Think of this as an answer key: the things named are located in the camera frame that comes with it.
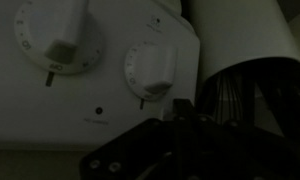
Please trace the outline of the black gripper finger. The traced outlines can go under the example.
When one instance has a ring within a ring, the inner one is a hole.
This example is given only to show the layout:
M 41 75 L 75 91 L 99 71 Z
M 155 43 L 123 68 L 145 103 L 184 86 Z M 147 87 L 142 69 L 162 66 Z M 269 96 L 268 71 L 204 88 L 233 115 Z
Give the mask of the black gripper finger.
M 194 107 L 188 99 L 174 99 L 173 113 L 178 120 L 188 120 L 194 115 Z

